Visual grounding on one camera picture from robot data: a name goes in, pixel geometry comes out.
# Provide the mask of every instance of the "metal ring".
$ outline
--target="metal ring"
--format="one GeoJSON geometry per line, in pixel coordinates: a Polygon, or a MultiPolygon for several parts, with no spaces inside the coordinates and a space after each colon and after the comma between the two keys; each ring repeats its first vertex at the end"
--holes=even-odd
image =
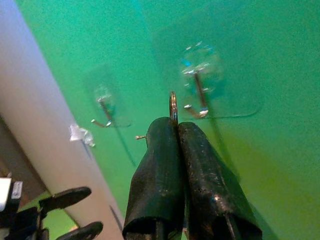
{"type": "Polygon", "coordinates": [[[173,121],[175,126],[178,126],[178,104],[177,104],[177,97],[174,91],[171,92],[169,98],[169,111],[170,117],[173,121]]]}

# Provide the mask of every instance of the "white pole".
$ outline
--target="white pole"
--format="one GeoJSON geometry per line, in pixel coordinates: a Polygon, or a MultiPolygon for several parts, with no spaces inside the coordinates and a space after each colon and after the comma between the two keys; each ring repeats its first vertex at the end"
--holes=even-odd
{"type": "Polygon", "coordinates": [[[121,216],[117,204],[85,146],[69,141],[75,120],[13,0],[0,1],[0,114],[50,192],[91,188],[67,212],[81,226],[102,221],[99,240],[122,239],[109,208],[121,216]]]}

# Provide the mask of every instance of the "transparent adhesive pad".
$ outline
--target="transparent adhesive pad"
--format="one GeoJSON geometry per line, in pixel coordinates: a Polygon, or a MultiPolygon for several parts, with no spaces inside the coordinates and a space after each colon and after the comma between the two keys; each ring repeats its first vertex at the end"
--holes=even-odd
{"type": "Polygon", "coordinates": [[[185,106],[203,109],[195,72],[208,105],[207,117],[248,116],[260,109],[244,7],[216,1],[153,34],[159,69],[168,91],[176,91],[182,119],[194,118],[185,106]]]}
{"type": "Polygon", "coordinates": [[[83,78],[89,101],[94,106],[93,119],[106,127],[129,127],[131,120],[121,97],[119,82],[112,76],[106,64],[102,64],[87,73],[83,78]]]}

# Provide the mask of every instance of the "metal hook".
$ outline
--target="metal hook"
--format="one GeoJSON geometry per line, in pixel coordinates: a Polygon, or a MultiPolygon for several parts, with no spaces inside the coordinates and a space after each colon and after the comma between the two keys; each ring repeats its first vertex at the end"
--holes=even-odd
{"type": "Polygon", "coordinates": [[[200,95],[201,111],[199,113],[196,112],[193,109],[191,104],[185,105],[184,109],[186,109],[195,118],[201,119],[201,118],[204,118],[209,113],[209,110],[208,110],[208,105],[206,103],[205,94],[204,94],[204,90],[203,90],[201,79],[200,79],[200,74],[199,74],[199,71],[192,71],[192,72],[189,72],[188,74],[192,74],[193,75],[193,79],[195,81],[196,89],[197,89],[197,91],[198,91],[198,93],[200,95]]]}
{"type": "Polygon", "coordinates": [[[95,125],[98,125],[101,128],[107,128],[112,124],[112,117],[110,115],[110,113],[108,112],[107,106],[105,104],[105,98],[104,97],[99,97],[97,102],[100,104],[100,106],[102,107],[104,114],[106,115],[106,117],[108,118],[108,122],[106,124],[100,123],[95,119],[92,119],[91,122],[95,125]]]}
{"type": "MultiPolygon", "coordinates": [[[[169,112],[170,118],[173,121],[175,126],[178,126],[178,104],[177,104],[177,96],[174,91],[170,93],[169,98],[169,112]]],[[[145,139],[147,136],[135,136],[136,140],[145,139]]]]}

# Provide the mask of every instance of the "green surface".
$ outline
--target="green surface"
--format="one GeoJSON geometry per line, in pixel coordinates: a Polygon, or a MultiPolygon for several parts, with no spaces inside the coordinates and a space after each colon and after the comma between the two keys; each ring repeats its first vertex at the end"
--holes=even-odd
{"type": "MultiPolygon", "coordinates": [[[[234,9],[233,2],[241,5],[225,1],[225,7],[234,9]]],[[[92,151],[125,213],[131,176],[146,150],[134,136],[169,114],[153,37],[206,1],[17,3],[77,123],[92,131],[92,151]],[[132,122],[128,128],[90,123],[98,118],[97,105],[88,97],[84,76],[102,65],[118,83],[132,122]]],[[[250,36],[248,59],[264,104],[249,117],[197,121],[239,176],[265,240],[320,239],[319,12],[315,0],[247,2],[240,18],[243,34],[250,36]]]]}
{"type": "MultiPolygon", "coordinates": [[[[45,192],[29,202],[27,205],[19,209],[19,211],[26,210],[28,208],[39,206],[39,201],[50,197],[48,192],[45,192]]],[[[57,239],[63,234],[68,233],[72,228],[77,228],[75,222],[67,215],[67,213],[62,209],[56,209],[49,212],[46,218],[43,220],[43,228],[49,229],[50,239],[57,239]]]]}

